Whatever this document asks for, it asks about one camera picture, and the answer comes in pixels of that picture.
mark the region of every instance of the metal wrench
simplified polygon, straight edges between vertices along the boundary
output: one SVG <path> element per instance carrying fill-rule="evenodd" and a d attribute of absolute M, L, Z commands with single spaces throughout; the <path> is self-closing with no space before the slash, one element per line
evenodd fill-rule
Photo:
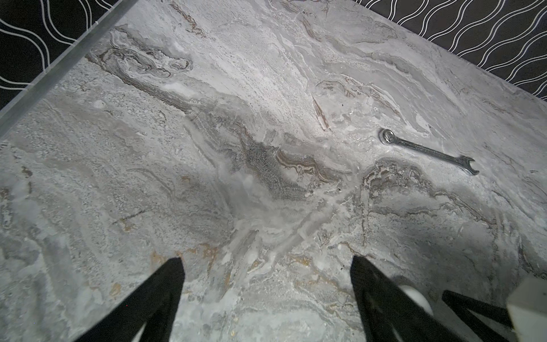
<path fill-rule="evenodd" d="M 382 129 L 379 133 L 379 138 L 380 138 L 380 141 L 384 145 L 393 145 L 393 144 L 395 144 L 395 145 L 403 146 L 403 147 L 406 147 L 406 148 L 413 149 L 414 151 L 418 151 L 418 152 L 430 155 L 430 156 L 435 157 L 437 159 L 447 161 L 450 164 L 454 164 L 456 166 L 459 166 L 465 172 L 467 172 L 467 174 L 470 175 L 470 176 L 476 176 L 476 175 L 479 174 L 479 172 L 477 170 L 473 170 L 473 168 L 471 167 L 471 164 L 470 164 L 472 161 L 475 161 L 475 159 L 470 158 L 468 156 L 461 155 L 458 158 L 452 157 L 451 155 L 444 154 L 444 153 L 439 152 L 439 151 L 435 151 L 434 149 L 430 149 L 430 148 L 424 147 L 422 145 L 418 145 L 418 144 L 415 144 L 413 142 L 398 138 L 395 135 L 395 133 L 393 133 L 389 129 Z"/>

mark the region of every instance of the silver wrench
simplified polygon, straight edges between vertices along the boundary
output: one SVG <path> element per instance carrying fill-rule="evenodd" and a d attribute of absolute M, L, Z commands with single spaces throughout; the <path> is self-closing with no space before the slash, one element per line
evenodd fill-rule
<path fill-rule="evenodd" d="M 379 138 L 380 138 L 380 141 L 384 145 L 393 145 L 393 144 L 395 144 L 395 145 L 403 146 L 403 147 L 406 147 L 406 148 L 413 149 L 414 151 L 418 151 L 418 152 L 430 155 L 430 156 L 435 157 L 437 159 L 447 161 L 450 164 L 454 164 L 456 166 L 459 166 L 465 172 L 467 172 L 467 174 L 470 175 L 470 176 L 476 176 L 476 175 L 479 174 L 479 172 L 477 170 L 473 170 L 473 168 L 471 167 L 471 164 L 470 164 L 472 161 L 475 161 L 475 159 L 470 158 L 468 156 L 461 155 L 458 158 L 452 157 L 451 155 L 444 154 L 444 153 L 439 152 L 439 151 L 435 151 L 434 149 L 430 149 L 430 148 L 424 147 L 422 145 L 418 145 L 418 144 L 415 144 L 413 142 L 398 138 L 395 135 L 395 133 L 393 133 L 389 129 L 382 129 L 379 133 Z"/>

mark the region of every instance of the wrench jaw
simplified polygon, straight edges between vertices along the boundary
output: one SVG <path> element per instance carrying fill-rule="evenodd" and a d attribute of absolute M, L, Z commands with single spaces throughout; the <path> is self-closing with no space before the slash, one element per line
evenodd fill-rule
<path fill-rule="evenodd" d="M 465 155 L 461 155 L 458 158 L 456 158 L 457 165 L 459 167 L 461 167 L 463 169 L 463 171 L 465 171 L 470 176 L 476 176 L 476 175 L 479 174 L 479 171 L 474 170 L 471 167 L 471 162 L 472 161 L 475 161 L 475 159 L 473 159 L 471 157 L 468 157 L 468 156 L 465 156 Z"/>
<path fill-rule="evenodd" d="M 391 130 L 384 128 L 378 133 L 378 138 L 384 145 L 397 144 L 399 138 Z"/>

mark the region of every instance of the black fabric with white wavy lines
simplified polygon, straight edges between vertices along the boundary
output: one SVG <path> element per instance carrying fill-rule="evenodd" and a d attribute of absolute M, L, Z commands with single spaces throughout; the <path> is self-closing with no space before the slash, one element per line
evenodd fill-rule
<path fill-rule="evenodd" d="M 547 100 L 547 0 L 356 0 Z"/>
<path fill-rule="evenodd" d="M 118 0 L 0 0 L 0 109 Z"/>

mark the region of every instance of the gray marble tabletop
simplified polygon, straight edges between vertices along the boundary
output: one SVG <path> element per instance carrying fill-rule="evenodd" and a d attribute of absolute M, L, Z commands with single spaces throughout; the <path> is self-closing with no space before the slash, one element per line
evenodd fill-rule
<path fill-rule="evenodd" d="M 0 340 L 73 340 L 180 256 L 172 341 L 363 341 L 354 254 L 476 340 L 443 290 L 547 275 L 546 112 L 350 0 L 141 0 L 0 142 Z"/>

